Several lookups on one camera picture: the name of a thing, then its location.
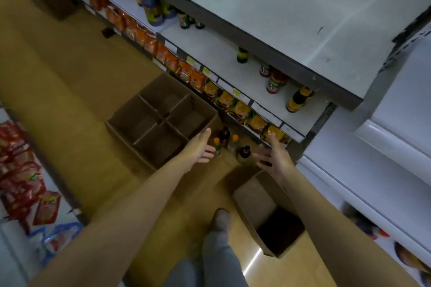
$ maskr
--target hand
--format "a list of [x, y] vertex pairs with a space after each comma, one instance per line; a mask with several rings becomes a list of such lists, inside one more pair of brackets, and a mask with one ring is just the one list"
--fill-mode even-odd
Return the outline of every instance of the hand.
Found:
[[266, 172], [273, 175], [277, 180], [283, 180], [296, 170], [289, 153], [283, 149], [280, 142], [277, 140], [274, 134], [270, 136], [272, 149], [266, 149], [261, 144], [257, 149], [256, 153], [253, 153], [253, 157], [256, 160], [267, 161], [272, 166], [264, 165], [260, 162], [257, 166]]
[[181, 151], [179, 156], [190, 162], [190, 168], [195, 163], [207, 163], [214, 157], [215, 147], [208, 145], [208, 139], [211, 136], [211, 128], [207, 128], [204, 132], [197, 134], [193, 137], [186, 147]]

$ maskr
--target empty cardboard box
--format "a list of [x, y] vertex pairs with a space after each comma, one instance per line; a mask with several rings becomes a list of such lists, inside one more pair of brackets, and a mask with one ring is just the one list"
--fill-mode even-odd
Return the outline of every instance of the empty cardboard box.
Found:
[[159, 169], [197, 133], [220, 126], [211, 105], [167, 74], [161, 74], [106, 122], [113, 136], [147, 164]]
[[233, 197], [241, 219], [267, 256], [283, 257], [305, 231], [288, 194], [264, 171], [241, 185]]

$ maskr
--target shoe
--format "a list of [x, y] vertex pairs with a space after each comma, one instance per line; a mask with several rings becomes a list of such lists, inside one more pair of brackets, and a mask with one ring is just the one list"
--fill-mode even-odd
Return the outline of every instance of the shoe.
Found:
[[217, 209], [211, 220], [211, 230], [229, 233], [231, 229], [231, 215], [223, 208]]

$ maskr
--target tan floor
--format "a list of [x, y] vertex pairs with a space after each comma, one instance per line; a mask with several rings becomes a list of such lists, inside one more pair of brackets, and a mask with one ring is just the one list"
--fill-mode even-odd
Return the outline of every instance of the tan floor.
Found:
[[[103, 122], [160, 73], [120, 37], [105, 39], [103, 28], [83, 9], [57, 23], [28, 0], [0, 0], [0, 98], [24, 121], [89, 217], [148, 177]], [[202, 240], [219, 207], [232, 213], [230, 244], [246, 268], [258, 246], [229, 188], [248, 171], [222, 156], [184, 177], [131, 266], [133, 280], [159, 285], [187, 246]], [[246, 278], [250, 286], [335, 286], [306, 234], [282, 260], [259, 255]]]

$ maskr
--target jeans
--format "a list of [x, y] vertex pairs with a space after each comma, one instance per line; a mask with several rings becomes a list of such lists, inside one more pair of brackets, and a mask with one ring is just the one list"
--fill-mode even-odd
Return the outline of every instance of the jeans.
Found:
[[202, 262], [181, 260], [163, 287], [248, 287], [240, 262], [228, 245], [228, 234], [211, 231], [203, 242]]

